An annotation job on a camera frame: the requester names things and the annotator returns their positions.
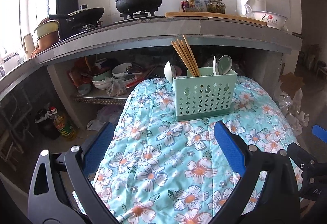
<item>wooden cutting board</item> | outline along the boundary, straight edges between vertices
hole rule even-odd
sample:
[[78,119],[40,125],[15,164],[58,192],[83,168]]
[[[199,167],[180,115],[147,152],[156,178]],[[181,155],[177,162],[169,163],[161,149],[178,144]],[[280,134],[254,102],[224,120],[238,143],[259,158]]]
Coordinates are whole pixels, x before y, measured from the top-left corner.
[[238,20],[243,22],[248,22],[252,24],[267,26],[267,23],[260,20],[255,20],[251,18],[236,16],[236,15],[230,15],[230,14],[216,14],[213,12],[166,12],[165,17],[214,17],[214,18],[223,18],[223,19],[229,19],[229,20]]

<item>cooking oil bottle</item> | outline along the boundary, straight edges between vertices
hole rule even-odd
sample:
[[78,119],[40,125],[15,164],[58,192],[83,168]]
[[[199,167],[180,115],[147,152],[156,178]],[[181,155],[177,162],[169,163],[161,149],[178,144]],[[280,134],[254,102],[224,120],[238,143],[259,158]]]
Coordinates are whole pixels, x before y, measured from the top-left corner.
[[65,113],[60,113],[55,107],[50,107],[48,115],[53,120],[53,123],[60,134],[67,141],[72,141],[76,138],[76,129],[71,124]]

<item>utensil holder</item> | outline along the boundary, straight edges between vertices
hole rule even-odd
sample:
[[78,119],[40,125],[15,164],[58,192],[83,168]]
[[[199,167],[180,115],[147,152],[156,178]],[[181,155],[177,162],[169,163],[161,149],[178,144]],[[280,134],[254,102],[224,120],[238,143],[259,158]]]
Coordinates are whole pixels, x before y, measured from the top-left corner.
[[237,73],[213,75],[213,68],[199,68],[199,77],[173,79],[176,121],[229,114]]

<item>floral bowl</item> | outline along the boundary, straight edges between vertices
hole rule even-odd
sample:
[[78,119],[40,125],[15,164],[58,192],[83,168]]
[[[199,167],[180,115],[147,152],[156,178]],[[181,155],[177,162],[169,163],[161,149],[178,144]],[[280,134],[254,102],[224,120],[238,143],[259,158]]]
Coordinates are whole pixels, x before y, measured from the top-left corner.
[[273,12],[266,11],[252,11],[254,18],[260,21],[266,21],[267,27],[277,28],[279,30],[285,25],[286,20],[288,19],[285,16],[274,14]]

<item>metal screw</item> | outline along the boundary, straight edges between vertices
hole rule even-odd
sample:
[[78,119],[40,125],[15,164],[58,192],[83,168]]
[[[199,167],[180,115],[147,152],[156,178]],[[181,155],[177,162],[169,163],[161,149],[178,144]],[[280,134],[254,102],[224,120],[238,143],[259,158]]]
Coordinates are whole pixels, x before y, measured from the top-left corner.
[[74,145],[72,146],[72,148],[70,149],[71,152],[75,153],[80,149],[80,147],[78,145]]
[[249,145],[249,150],[251,152],[256,152],[258,150],[258,148],[255,145]]
[[287,152],[286,152],[284,149],[282,149],[279,153],[280,153],[281,155],[283,155],[283,156],[286,156],[286,155],[287,155]]
[[46,156],[46,155],[48,155],[48,153],[49,153],[49,151],[47,149],[42,150],[41,156]]

